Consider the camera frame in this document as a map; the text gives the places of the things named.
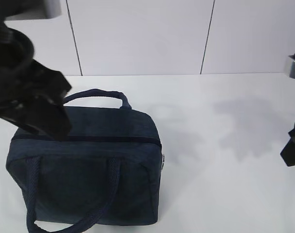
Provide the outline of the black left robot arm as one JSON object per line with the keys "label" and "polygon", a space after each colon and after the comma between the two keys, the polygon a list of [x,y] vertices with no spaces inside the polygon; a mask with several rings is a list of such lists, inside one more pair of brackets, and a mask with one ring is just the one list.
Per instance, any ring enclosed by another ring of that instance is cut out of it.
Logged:
{"label": "black left robot arm", "polygon": [[64,98],[71,85],[64,75],[34,59],[34,45],[6,20],[60,16],[58,0],[0,0],[0,118],[23,130],[66,138],[71,123]]}

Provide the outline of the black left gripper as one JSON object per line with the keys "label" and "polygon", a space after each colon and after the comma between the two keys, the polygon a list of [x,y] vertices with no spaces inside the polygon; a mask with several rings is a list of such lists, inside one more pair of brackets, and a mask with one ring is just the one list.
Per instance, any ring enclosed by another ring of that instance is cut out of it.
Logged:
{"label": "black left gripper", "polygon": [[0,69],[0,118],[35,135],[66,138],[71,123],[64,98],[71,88],[61,72],[37,61],[19,73]]}

